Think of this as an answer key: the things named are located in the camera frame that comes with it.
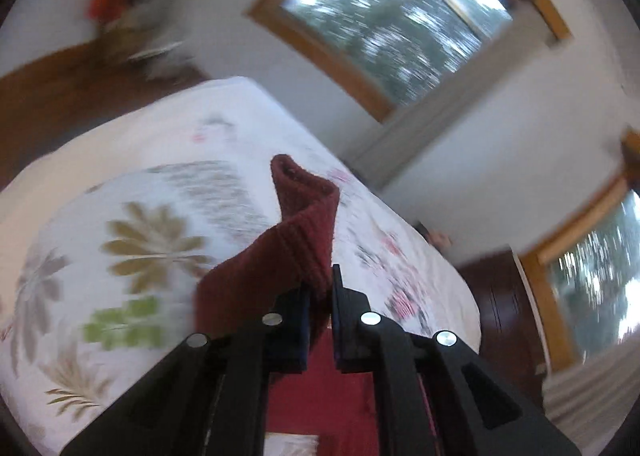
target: white bed sheet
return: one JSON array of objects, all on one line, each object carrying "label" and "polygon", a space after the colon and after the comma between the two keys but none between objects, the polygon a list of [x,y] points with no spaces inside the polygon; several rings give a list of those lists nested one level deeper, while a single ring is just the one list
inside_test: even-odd
[{"label": "white bed sheet", "polygon": [[[0,319],[12,325],[16,280],[38,232],[83,192],[124,173],[216,159],[232,160],[242,179],[255,188],[270,188],[268,161],[276,153],[292,155],[303,167],[340,187],[343,205],[338,210],[334,262],[341,265],[345,286],[366,292],[373,309],[393,317],[408,331],[430,335],[450,329],[478,350],[478,308],[453,267],[273,98],[245,78],[211,81],[169,96],[89,131],[21,173],[0,194],[0,299],[4,305]],[[260,189],[255,194],[266,225],[277,223],[274,191]],[[61,418],[51,408],[33,406],[36,394],[28,380],[16,381],[7,362],[15,331],[2,329],[0,323],[0,334],[2,396],[7,400],[11,394],[15,416],[31,438],[38,439],[38,447],[55,453],[86,423],[64,423],[65,415]],[[152,354],[141,367],[161,356]],[[110,396],[104,405],[116,398]],[[46,429],[46,436],[40,436],[41,429]]]}]

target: bed sheet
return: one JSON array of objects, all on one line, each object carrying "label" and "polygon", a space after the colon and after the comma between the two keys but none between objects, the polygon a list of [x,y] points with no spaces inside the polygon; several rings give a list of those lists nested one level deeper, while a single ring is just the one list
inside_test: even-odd
[{"label": "bed sheet", "polygon": [[[190,332],[194,265],[207,269],[235,255],[280,220],[269,169],[278,153],[340,187],[333,262],[346,287],[407,331],[450,329],[478,350],[476,303],[435,249],[257,84],[207,82],[78,137],[0,197],[0,392],[43,454],[59,452]],[[207,189],[213,198],[204,203]],[[162,210],[166,202],[172,207]],[[179,256],[184,270],[172,272],[179,292],[135,291],[139,273],[124,269],[118,279],[110,270],[114,252],[103,246],[122,229],[105,224],[151,214],[190,224],[180,231],[191,239]],[[14,309],[7,303],[16,281]],[[170,331],[155,323],[130,337],[104,336],[114,314],[138,320],[158,309]],[[63,367],[94,387],[65,389],[73,383]],[[90,396],[75,396],[82,392]]]}]

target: black object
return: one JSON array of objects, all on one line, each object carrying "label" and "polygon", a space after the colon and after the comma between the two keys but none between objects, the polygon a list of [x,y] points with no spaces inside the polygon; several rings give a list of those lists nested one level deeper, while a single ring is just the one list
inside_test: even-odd
[{"label": "black object", "polygon": [[[270,373],[306,369],[308,304],[303,287],[232,337],[191,335],[62,456],[262,456]],[[405,333],[345,289],[337,265],[332,322],[337,368],[373,373],[381,455],[580,454],[452,332]]]}]

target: green foliage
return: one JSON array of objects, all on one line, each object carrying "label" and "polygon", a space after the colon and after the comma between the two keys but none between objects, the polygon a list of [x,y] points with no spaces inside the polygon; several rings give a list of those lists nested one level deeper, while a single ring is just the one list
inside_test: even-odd
[{"label": "green foliage", "polygon": [[[459,0],[491,35],[503,10]],[[400,106],[420,99],[481,45],[443,0],[288,0],[287,10],[365,70]]]},{"label": "green foliage", "polygon": [[549,267],[559,304],[586,356],[619,342],[625,286],[640,273],[640,221],[635,195]]},{"label": "green foliage", "polygon": [[84,341],[99,342],[104,350],[119,346],[129,348],[164,345],[164,332],[153,317],[158,313],[158,299],[151,295],[132,299],[122,308],[96,310],[91,321],[82,327]]}]

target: dark wooden furniture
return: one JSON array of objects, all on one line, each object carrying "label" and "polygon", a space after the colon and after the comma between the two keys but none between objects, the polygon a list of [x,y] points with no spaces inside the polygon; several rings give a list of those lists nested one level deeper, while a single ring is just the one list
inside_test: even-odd
[{"label": "dark wooden furniture", "polygon": [[542,409],[545,357],[511,250],[458,269],[480,310],[480,356]]}]

